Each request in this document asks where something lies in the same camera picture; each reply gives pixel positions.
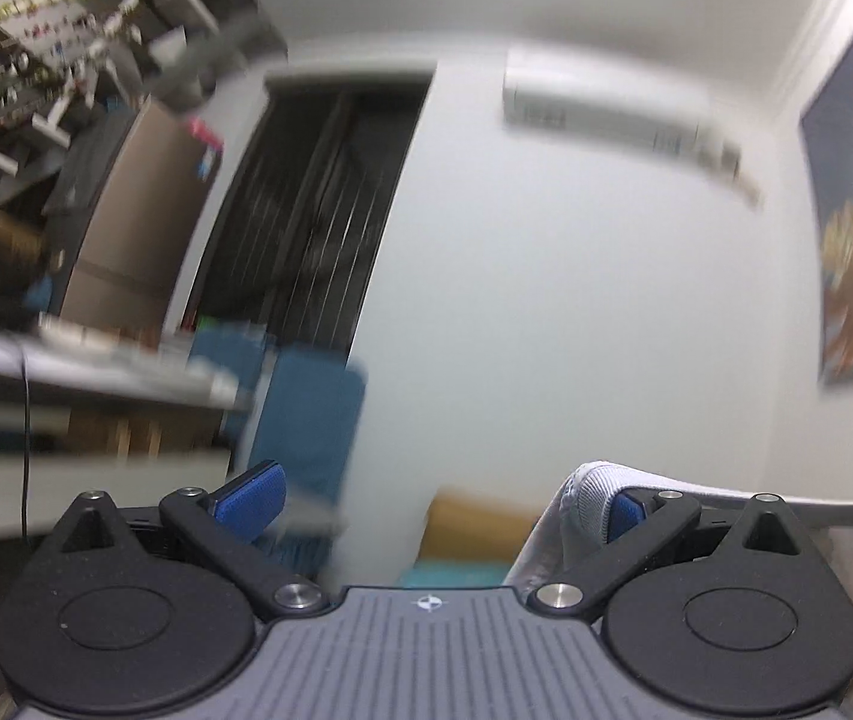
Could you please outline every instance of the metal screw head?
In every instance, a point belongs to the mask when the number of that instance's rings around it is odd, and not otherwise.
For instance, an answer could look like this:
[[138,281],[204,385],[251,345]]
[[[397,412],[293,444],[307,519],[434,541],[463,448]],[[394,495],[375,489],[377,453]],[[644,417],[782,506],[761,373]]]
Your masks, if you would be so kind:
[[572,584],[555,581],[553,584],[544,584],[537,590],[537,600],[553,608],[575,607],[583,600],[583,590]]
[[286,608],[310,608],[323,600],[323,594],[315,584],[291,581],[273,594],[273,600]]

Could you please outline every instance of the black round disc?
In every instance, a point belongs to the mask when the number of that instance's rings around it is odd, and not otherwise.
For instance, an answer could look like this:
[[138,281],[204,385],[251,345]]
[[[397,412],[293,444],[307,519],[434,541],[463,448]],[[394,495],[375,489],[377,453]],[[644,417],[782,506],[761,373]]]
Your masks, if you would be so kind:
[[641,683],[687,707],[766,716],[815,707],[853,674],[853,607],[795,557],[660,568],[610,600],[603,637]]
[[121,565],[84,553],[50,576],[25,575],[0,610],[0,668],[33,701],[76,714],[129,715],[210,688],[249,651],[241,591],[187,563]]

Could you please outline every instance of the gray fabric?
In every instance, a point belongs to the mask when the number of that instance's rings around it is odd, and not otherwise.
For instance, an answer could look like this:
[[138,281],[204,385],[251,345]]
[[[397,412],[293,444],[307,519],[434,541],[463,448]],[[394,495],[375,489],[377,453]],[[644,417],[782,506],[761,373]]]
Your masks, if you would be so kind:
[[[754,493],[692,485],[607,461],[570,474],[527,538],[506,584],[524,597],[561,568],[569,568],[606,543],[612,500],[625,488],[681,490],[714,507],[735,507]],[[784,496],[812,529],[813,540],[853,601],[853,501]],[[853,720],[853,684],[843,704]]]

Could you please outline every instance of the dark doorway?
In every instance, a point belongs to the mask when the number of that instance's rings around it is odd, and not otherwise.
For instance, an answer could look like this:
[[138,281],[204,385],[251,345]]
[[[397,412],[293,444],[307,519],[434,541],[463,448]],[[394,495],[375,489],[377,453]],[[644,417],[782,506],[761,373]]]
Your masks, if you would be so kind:
[[198,314],[348,351],[427,88],[271,91],[201,266]]

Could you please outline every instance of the blue cloth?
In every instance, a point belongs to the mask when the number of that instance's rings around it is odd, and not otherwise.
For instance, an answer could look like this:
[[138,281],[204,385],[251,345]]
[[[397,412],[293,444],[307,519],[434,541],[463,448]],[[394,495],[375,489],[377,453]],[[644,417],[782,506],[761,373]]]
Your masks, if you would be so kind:
[[258,470],[214,504],[211,514],[233,536],[249,544],[280,516],[286,502],[286,476],[282,466]]
[[337,503],[365,389],[363,377],[342,355],[303,346],[281,349],[251,466],[276,461],[289,485]]
[[50,300],[53,300],[53,279],[47,275],[30,286],[22,303],[24,308],[40,313],[49,311]]
[[[202,327],[193,336],[190,359],[202,357],[214,365],[225,367],[238,379],[241,389],[251,394],[257,389],[263,370],[263,357],[276,340],[265,329],[249,324],[217,324]],[[231,413],[223,423],[222,433],[237,442],[246,425],[245,413]]]
[[607,541],[620,538],[634,525],[646,519],[644,507],[624,493],[620,493],[610,504],[610,520],[607,525]]

